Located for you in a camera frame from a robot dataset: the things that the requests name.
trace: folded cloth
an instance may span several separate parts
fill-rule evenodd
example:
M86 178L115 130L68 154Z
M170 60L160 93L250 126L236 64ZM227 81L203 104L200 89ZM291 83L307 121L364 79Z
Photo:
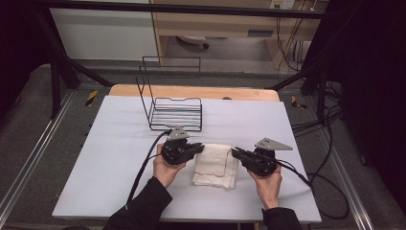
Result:
M231 154L231 146L205 144L196 155L193 183L234 189L238 160Z

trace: metal wire rack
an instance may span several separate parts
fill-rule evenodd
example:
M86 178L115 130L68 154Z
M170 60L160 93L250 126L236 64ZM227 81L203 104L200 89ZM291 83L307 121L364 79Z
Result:
M200 57L177 57L176 59L184 60L182 61L184 65L179 65L174 62L167 63L166 65L148 65L146 62L147 58L157 59L166 57L143 57L143 66L139 67L140 76L136 77L150 129L168 130L176 126L181 126L186 131L201 131L203 110L201 99L155 98L152 93L153 87L151 87L152 79L196 78L195 75L188 76L181 74L179 71L194 70L193 72L200 72ZM164 69L165 71L172 71L172 74L154 75L154 71L162 71Z

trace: person's arm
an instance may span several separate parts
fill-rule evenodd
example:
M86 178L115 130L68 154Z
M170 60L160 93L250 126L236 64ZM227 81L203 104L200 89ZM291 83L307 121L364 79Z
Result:
M162 145L158 145L157 153L161 153L161 150ZM162 212L172 201L167 187L185 165L172 166L161 155L156 156L153 161L153 176L144 189L125 207L111 216L103 230L154 229Z
M281 188L281 166L268 177L260 177L248 172L257 184L257 193L265 209L262 209L263 222L268 230L302 230L293 210L279 207L278 195Z

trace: table surface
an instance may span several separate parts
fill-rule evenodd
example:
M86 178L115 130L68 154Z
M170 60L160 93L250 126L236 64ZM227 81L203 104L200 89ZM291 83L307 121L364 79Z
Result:
M293 150L276 151L277 158L290 162L305 175L302 159L290 128L283 103L275 91L205 87L156 86L168 97L200 94L203 104L203 130L190 132L190 143L218 143L253 150L254 144L268 137ZM161 131L152 131L137 97L121 95L134 85L116 85L106 96L92 125L78 161L53 212L64 219L107 219L127 199L142 162ZM244 93L252 101L243 100ZM257 95L262 101L254 101ZM238 100L218 100L230 97ZM136 195L152 176L152 161L140 181ZM239 165L236 188L226 190L192 184L194 160L188 162L169 187L172 203L162 214L163 221L260 222L261 201L254 180ZM282 170L280 205L295 210L301 223L321 218L308 187L293 172Z

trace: black handheld device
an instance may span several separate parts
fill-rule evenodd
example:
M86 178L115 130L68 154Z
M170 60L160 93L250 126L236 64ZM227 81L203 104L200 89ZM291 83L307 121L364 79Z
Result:
M291 147L263 138L255 144L255 150L249 151L238 147L232 148L234 158L241 161L243 167L259 176L268 176L278 167L275 150L292 150Z
M162 149L162 156L170 165L179 165L192 160L203 151L201 143L188 144L189 134L180 126L176 126L168 136Z

